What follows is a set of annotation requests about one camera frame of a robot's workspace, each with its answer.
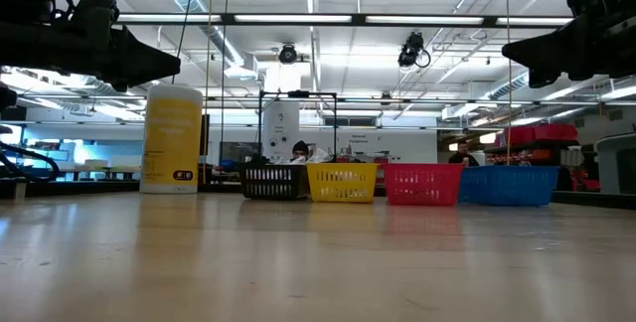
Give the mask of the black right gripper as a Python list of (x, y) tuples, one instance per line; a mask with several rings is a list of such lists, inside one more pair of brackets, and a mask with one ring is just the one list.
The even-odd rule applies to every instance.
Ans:
[[(504, 57), (527, 67), (529, 87), (553, 84), (557, 76), (587, 80), (596, 75), (620, 79), (635, 75), (635, 12), (604, 16), (579, 14), (552, 33), (506, 44)], [(579, 49), (579, 22), (583, 33)]]

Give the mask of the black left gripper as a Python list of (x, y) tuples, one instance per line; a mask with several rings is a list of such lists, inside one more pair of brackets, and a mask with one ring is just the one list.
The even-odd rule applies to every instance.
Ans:
[(107, 19), (55, 25), (1, 23), (3, 66), (93, 76), (128, 91), (180, 72), (180, 59), (138, 41)]

